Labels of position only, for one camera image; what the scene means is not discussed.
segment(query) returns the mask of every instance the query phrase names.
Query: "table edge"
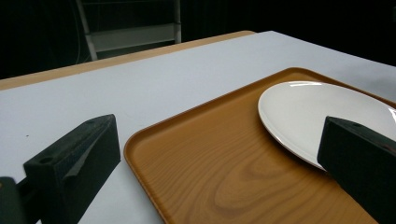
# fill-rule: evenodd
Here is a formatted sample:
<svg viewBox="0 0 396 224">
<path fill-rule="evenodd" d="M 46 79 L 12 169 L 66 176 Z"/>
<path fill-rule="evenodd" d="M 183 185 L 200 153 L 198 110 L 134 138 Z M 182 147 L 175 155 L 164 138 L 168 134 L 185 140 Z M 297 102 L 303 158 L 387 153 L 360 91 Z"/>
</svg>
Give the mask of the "table edge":
<svg viewBox="0 0 396 224">
<path fill-rule="evenodd" d="M 184 43 L 175 44 L 157 49 L 148 49 L 136 53 L 125 54 L 113 58 L 94 61 L 94 62 L 70 65 L 66 67 L 51 69 L 48 71 L 22 75 L 19 77 L 5 78 L 0 80 L 0 91 L 26 86 L 30 84 L 35 84 L 38 82 L 48 81 L 60 77 L 73 76 L 80 73 L 101 69 L 113 65 L 134 62 L 155 56 L 173 53 L 176 51 L 181 51 L 183 49 L 192 49 L 195 47 L 200 47 L 202 45 L 212 44 L 223 40 L 228 40 L 228 39 L 233 39 L 233 38 L 237 38 L 245 35 L 253 35 L 253 34 L 256 33 L 252 31 L 239 31 L 239 32 L 229 33 L 226 35 L 216 35 L 208 38 L 193 40 L 193 41 L 184 42 Z"/>
</svg>

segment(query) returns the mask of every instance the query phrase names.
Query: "wooden tray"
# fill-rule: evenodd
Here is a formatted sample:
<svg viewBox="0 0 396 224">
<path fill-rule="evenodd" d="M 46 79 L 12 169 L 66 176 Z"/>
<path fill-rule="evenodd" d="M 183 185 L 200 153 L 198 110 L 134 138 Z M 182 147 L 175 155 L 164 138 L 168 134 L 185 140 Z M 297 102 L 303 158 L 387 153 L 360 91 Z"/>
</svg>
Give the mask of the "wooden tray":
<svg viewBox="0 0 396 224">
<path fill-rule="evenodd" d="M 262 125 L 259 97 L 292 80 L 348 87 L 289 68 L 128 140 L 125 159 L 166 223 L 375 223 L 329 175 L 288 152 Z"/>
</svg>

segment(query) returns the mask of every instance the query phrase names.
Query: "white table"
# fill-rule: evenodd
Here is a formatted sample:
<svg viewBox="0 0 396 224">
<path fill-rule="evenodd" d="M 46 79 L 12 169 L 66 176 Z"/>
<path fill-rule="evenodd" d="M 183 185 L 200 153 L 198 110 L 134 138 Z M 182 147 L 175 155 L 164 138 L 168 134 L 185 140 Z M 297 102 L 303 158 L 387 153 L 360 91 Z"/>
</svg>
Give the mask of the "white table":
<svg viewBox="0 0 396 224">
<path fill-rule="evenodd" d="M 244 35 L 0 91 L 0 176 L 21 181 L 25 161 L 87 119 L 114 114 L 122 153 L 137 131 L 288 67 L 396 101 L 394 66 L 276 32 Z M 80 221 L 161 222 L 123 158 Z"/>
</svg>

